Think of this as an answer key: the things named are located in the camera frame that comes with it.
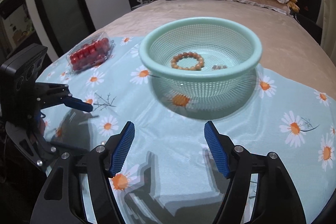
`silver bolt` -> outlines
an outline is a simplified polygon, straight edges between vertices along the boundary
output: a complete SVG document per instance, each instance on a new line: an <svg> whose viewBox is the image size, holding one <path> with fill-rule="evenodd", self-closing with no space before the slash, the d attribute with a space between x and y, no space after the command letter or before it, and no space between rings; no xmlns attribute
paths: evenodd
<svg viewBox="0 0 336 224"><path fill-rule="evenodd" d="M274 153L274 152L271 152L271 153L269 153L269 157L271 158L271 159L276 159L277 157L278 157L278 155L277 155L277 153Z"/></svg>
<svg viewBox="0 0 336 224"><path fill-rule="evenodd" d="M240 153L240 152L244 151L244 148L242 146L240 146L240 145L237 145L237 146L235 146L235 151L238 152L238 153Z"/></svg>
<svg viewBox="0 0 336 224"><path fill-rule="evenodd" d="M96 151L97 151L98 153L101 153L101 152L103 152L104 150L105 150L105 146L103 146L103 145L97 146L97 148L96 148Z"/></svg>
<svg viewBox="0 0 336 224"><path fill-rule="evenodd" d="M70 156L70 154L68 152L65 152L65 153L62 154L62 159L65 160L65 159L69 158L69 156Z"/></svg>

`curtain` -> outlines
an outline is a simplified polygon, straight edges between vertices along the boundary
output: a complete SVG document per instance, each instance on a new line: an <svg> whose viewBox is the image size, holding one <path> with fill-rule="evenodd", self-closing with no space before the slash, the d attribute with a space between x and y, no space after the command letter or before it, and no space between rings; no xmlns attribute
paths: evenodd
<svg viewBox="0 0 336 224"><path fill-rule="evenodd" d="M336 0L323 0L321 47L336 66Z"/></svg>

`green plastic basket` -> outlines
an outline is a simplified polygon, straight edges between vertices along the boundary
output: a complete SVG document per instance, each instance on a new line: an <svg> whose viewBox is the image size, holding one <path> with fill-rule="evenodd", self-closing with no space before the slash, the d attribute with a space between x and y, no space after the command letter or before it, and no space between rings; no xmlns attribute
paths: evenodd
<svg viewBox="0 0 336 224"><path fill-rule="evenodd" d="M257 66L262 51L258 36L247 27L221 18L196 17L155 29L142 41L139 55L151 73L166 78L175 92L190 98L212 98L235 88L241 76ZM173 69L170 61L183 52L200 54L205 64L202 70ZM186 58L178 65L196 63ZM213 70L214 65L227 68Z"/></svg>

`beige bed sheet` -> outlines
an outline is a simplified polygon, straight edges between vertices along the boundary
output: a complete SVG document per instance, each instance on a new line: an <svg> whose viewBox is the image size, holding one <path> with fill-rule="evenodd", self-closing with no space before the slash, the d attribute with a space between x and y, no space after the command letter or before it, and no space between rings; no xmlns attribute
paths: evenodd
<svg viewBox="0 0 336 224"><path fill-rule="evenodd" d="M336 100L336 67L293 18L252 5L218 0L158 0L98 30L111 37L145 36L182 18L219 17L254 31L263 45L261 64L280 75L325 92Z"/></svg>

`plush toy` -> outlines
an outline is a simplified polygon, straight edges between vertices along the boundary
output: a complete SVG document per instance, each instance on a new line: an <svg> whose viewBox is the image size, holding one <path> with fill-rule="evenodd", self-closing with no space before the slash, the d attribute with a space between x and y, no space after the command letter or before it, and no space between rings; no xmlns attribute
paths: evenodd
<svg viewBox="0 0 336 224"><path fill-rule="evenodd" d="M300 12L300 8L298 7L298 5L296 5L296 3L297 0L289 0L289 2L287 2L287 6L298 14Z"/></svg>

